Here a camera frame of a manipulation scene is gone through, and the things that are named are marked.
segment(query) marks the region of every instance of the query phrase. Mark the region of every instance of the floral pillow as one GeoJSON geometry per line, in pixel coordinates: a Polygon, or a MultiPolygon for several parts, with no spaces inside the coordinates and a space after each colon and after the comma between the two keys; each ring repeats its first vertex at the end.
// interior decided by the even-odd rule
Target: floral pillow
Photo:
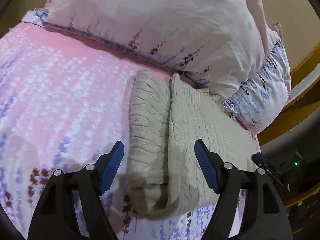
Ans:
{"type": "Polygon", "coordinates": [[[52,0],[47,23],[81,31],[231,97],[277,42],[261,0],[52,0]]]}
{"type": "Polygon", "coordinates": [[[279,115],[290,96],[290,89],[289,62],[280,40],[259,71],[223,105],[233,110],[236,119],[255,136],[279,115]]]}

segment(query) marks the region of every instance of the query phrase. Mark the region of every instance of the bed sheet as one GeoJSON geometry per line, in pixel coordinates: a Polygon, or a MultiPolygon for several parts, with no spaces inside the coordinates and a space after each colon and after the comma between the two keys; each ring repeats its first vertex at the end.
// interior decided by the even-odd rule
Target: bed sheet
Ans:
{"type": "MultiPolygon", "coordinates": [[[[0,204],[24,237],[52,172],[80,170],[121,140],[123,161],[101,197],[118,238],[201,238],[215,205],[150,221],[139,218],[124,194],[129,103],[140,69],[165,81],[172,76],[103,44],[31,23],[0,40],[0,204]]],[[[231,236],[239,230],[244,199],[241,194],[231,236]]],[[[75,209],[87,235],[79,201],[75,209]]]]}

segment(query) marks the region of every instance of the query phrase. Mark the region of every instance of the cable knit pattern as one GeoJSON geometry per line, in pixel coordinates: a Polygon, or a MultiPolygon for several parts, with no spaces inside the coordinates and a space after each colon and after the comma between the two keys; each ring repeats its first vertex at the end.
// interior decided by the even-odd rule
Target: cable knit pattern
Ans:
{"type": "Polygon", "coordinates": [[[170,92],[164,81],[146,71],[137,73],[127,191],[138,212],[149,218],[173,216],[218,200],[194,154],[199,138],[224,161],[239,169],[255,169],[250,133],[221,109],[219,97],[193,89],[178,74],[173,76],[170,92]]]}

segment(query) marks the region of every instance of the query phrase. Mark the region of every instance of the silver screw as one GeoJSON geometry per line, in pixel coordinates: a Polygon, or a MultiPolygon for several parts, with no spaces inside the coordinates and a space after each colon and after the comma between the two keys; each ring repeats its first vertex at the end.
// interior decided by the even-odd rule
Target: silver screw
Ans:
{"type": "Polygon", "coordinates": [[[53,174],[54,176],[59,176],[61,174],[61,170],[55,170],[53,174]]]}
{"type": "Polygon", "coordinates": [[[85,168],[87,171],[92,171],[94,169],[94,164],[88,164],[85,168]]]}
{"type": "Polygon", "coordinates": [[[264,174],[266,174],[266,171],[264,169],[262,169],[262,168],[259,168],[258,169],[258,173],[261,174],[261,175],[264,175],[264,174]]]}
{"type": "Polygon", "coordinates": [[[225,163],[223,167],[225,167],[227,170],[231,170],[233,165],[231,163],[225,163]]]}

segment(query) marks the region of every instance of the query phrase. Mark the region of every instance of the blue rubber tip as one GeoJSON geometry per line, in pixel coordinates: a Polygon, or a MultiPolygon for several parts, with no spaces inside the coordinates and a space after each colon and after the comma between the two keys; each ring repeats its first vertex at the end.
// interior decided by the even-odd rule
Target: blue rubber tip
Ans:
{"type": "Polygon", "coordinates": [[[100,195],[103,195],[110,189],[111,184],[116,176],[120,163],[124,155],[124,145],[122,142],[118,144],[114,150],[108,164],[104,167],[100,178],[100,195]]]}
{"type": "Polygon", "coordinates": [[[195,142],[195,155],[203,172],[204,178],[207,181],[208,187],[217,193],[220,189],[217,171],[212,166],[207,153],[199,141],[195,142]]]}

